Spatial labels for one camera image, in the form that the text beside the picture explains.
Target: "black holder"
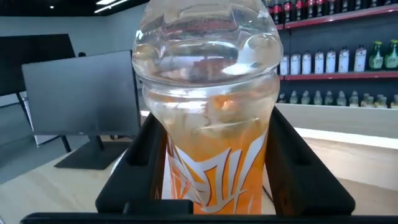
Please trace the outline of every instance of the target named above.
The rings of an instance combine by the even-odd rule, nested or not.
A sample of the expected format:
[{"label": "black holder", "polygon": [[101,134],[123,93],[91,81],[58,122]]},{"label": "black holder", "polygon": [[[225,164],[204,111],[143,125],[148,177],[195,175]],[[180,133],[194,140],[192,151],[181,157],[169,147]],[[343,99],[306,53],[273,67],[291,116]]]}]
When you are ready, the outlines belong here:
[{"label": "black holder", "polygon": [[398,223],[351,216],[354,199],[276,108],[266,151],[276,215],[193,215],[189,200],[155,200],[166,145],[165,129],[150,115],[99,194],[99,213],[35,213],[22,223]]}]

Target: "orange label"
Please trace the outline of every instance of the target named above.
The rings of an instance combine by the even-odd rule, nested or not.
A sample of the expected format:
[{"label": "orange label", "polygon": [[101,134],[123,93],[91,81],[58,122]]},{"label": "orange label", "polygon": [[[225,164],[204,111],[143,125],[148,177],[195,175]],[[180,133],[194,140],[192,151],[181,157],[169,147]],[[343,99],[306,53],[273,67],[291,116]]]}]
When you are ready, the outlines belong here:
[{"label": "orange label", "polygon": [[237,139],[204,138],[203,147],[211,140],[229,145],[207,158],[206,150],[190,151],[190,157],[169,137],[172,198],[191,200],[196,214],[261,214],[267,130],[256,130]]}]

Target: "display shelf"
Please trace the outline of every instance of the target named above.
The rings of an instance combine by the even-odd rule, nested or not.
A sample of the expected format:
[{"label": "display shelf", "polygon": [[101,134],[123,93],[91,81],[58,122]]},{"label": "display shelf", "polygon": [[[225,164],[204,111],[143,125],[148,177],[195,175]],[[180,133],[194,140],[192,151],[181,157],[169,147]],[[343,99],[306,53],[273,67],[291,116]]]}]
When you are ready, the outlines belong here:
[{"label": "display shelf", "polygon": [[325,73],[309,75],[285,75],[284,80],[330,80],[359,78],[398,78],[398,71]]},{"label": "display shelf", "polygon": [[[298,28],[298,27],[323,24],[323,23],[327,23],[327,22],[342,21],[342,20],[346,20],[346,19],[354,19],[354,18],[359,18],[359,17],[385,14],[385,13],[390,13],[390,12],[398,12],[398,4],[374,7],[374,8],[369,8],[369,9],[361,9],[361,10],[352,11],[352,12],[338,13],[338,14],[331,15],[331,16],[321,16],[321,17],[316,17],[313,19],[304,19],[302,21],[288,22],[285,24],[284,28],[285,29],[293,29],[293,28]],[[281,29],[283,29],[283,26],[281,27],[281,25],[277,25],[277,29],[281,30]]]}]

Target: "monitor screen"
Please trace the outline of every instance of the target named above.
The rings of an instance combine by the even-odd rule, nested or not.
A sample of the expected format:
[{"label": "monitor screen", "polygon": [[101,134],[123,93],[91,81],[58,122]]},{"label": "monitor screen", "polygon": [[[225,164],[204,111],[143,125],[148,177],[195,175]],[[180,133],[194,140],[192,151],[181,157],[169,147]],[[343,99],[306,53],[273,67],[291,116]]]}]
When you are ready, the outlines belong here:
[{"label": "monitor screen", "polygon": [[0,37],[0,96],[25,91],[21,65],[75,57],[68,34]]},{"label": "monitor screen", "polygon": [[130,51],[22,66],[35,134],[135,135]]}]

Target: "ceiling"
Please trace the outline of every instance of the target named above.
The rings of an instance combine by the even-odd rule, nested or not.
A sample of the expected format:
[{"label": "ceiling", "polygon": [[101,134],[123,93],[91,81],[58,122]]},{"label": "ceiling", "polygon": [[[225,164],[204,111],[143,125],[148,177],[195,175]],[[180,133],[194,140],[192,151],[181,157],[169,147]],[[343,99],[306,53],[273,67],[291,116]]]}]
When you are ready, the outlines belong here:
[{"label": "ceiling", "polygon": [[149,0],[127,0],[111,9],[94,13],[105,6],[99,0],[0,0],[0,16],[108,16]]}]

